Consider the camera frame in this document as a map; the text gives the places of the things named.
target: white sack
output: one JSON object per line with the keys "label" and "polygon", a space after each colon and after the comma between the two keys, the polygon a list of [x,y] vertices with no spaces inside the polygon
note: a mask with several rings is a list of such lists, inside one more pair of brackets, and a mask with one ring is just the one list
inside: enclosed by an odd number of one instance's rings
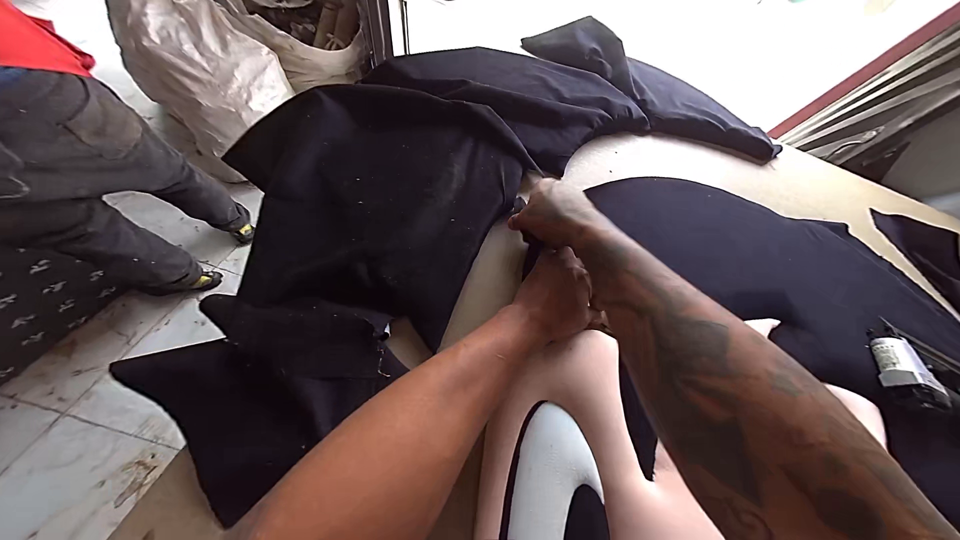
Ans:
{"label": "white sack", "polygon": [[276,53],[297,93],[314,86],[348,84],[360,79],[360,65],[367,56],[363,33],[357,33],[346,49],[325,51],[298,41],[260,15],[251,15],[243,0],[219,1],[239,23],[239,30]]}
{"label": "white sack", "polygon": [[107,0],[107,7],[127,70],[205,155],[222,156],[294,95],[273,51],[237,30],[213,0]]}

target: floor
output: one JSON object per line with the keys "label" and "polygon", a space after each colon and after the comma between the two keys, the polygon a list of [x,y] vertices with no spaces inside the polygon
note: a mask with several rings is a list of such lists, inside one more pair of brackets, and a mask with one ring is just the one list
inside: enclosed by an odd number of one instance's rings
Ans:
{"label": "floor", "polygon": [[[15,0],[97,60],[94,75],[184,150],[192,137],[133,83],[113,42],[103,0]],[[253,213],[262,193],[229,184]],[[213,292],[236,292],[249,247],[141,193],[108,201],[138,225],[225,275]],[[183,447],[173,421],[114,381],[118,359],[199,343],[221,334],[200,314],[202,294],[114,301],[22,374],[0,386],[0,538],[103,540]]]}

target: tattooed arm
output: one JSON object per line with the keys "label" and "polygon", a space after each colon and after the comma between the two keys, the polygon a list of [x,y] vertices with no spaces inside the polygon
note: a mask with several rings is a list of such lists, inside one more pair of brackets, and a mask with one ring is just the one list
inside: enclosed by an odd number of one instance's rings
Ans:
{"label": "tattooed arm", "polygon": [[540,256],[514,302],[358,408],[227,534],[229,540],[421,540],[516,368],[588,322],[587,272]]}
{"label": "tattooed arm", "polygon": [[849,411],[772,342],[545,180],[510,221],[573,247],[654,429],[723,534],[960,539]]}

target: hand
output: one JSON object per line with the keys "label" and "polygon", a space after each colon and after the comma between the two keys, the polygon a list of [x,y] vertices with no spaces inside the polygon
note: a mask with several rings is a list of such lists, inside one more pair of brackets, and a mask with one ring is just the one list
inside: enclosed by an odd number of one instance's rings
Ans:
{"label": "hand", "polygon": [[537,182],[530,202],[511,216],[507,225],[525,231],[550,247],[576,246],[580,233],[607,224],[607,218],[584,192],[561,181],[545,178]]}
{"label": "hand", "polygon": [[545,249],[511,306],[523,309],[549,343],[585,329],[598,317],[589,300],[590,277],[573,251]]}

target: gray pants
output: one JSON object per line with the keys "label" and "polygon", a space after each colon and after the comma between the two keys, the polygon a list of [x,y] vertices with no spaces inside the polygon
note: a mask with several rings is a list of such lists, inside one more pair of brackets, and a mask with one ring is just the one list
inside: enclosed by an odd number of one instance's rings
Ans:
{"label": "gray pants", "polygon": [[142,191],[223,231],[250,222],[218,182],[94,79],[27,70],[0,86],[0,244],[87,260],[132,286],[185,288],[183,249],[101,198]]}

